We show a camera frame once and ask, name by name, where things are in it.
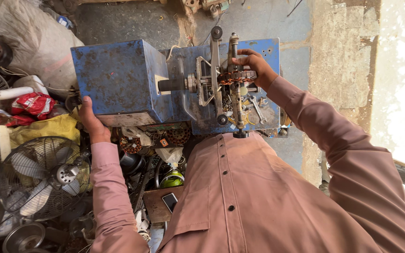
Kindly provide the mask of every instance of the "spanner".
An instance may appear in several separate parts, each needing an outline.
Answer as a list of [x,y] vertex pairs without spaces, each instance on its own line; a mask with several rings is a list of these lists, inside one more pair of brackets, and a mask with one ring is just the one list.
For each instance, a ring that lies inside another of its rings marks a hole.
[[254,104],[254,107],[256,108],[257,114],[259,114],[260,123],[261,123],[261,124],[265,124],[266,118],[263,117],[263,114],[262,114],[262,112],[260,111],[260,107],[259,107],[259,105],[257,104],[257,101],[256,101],[256,96],[251,96],[251,97],[249,97],[249,100]]

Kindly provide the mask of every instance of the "fan blade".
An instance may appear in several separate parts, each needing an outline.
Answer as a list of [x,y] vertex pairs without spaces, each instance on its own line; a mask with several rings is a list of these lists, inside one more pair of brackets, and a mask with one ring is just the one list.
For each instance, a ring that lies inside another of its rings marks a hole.
[[46,176],[46,171],[40,164],[32,161],[23,154],[15,153],[10,160],[15,170],[23,175],[39,179],[43,179]]
[[71,147],[63,147],[56,153],[56,157],[54,157],[51,166],[54,167],[58,164],[64,164],[71,155],[73,150]]
[[48,201],[53,187],[48,181],[43,180],[31,192],[23,207],[20,208],[20,215],[29,216],[38,212]]
[[79,193],[79,188],[81,185],[79,184],[79,181],[76,179],[73,180],[71,183],[64,185],[62,189],[68,193],[70,193],[73,196],[76,196]]

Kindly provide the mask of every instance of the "smartphone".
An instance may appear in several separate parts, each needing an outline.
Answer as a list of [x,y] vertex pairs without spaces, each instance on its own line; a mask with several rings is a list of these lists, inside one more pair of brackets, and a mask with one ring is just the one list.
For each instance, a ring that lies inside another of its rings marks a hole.
[[162,200],[165,202],[165,205],[166,207],[168,207],[168,210],[170,210],[170,212],[173,213],[174,207],[177,203],[177,198],[174,195],[174,193],[170,193],[163,196]]

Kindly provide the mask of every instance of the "wooden board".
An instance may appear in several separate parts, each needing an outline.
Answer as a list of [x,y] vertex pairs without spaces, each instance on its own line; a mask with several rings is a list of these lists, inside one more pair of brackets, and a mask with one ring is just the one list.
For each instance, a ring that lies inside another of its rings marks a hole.
[[184,190],[183,186],[176,186],[144,192],[143,200],[145,201],[145,207],[146,210],[148,211],[151,223],[158,223],[171,220],[172,213],[166,207],[165,203],[162,200],[162,197],[169,193],[174,193],[177,200],[179,201],[179,198],[182,195],[183,190]]

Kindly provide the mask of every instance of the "label sticker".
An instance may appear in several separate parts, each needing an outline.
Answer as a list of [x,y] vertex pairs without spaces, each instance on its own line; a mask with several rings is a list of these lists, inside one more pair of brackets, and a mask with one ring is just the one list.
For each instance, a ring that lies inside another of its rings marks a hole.
[[160,143],[162,144],[162,146],[168,146],[168,142],[165,139],[160,140]]

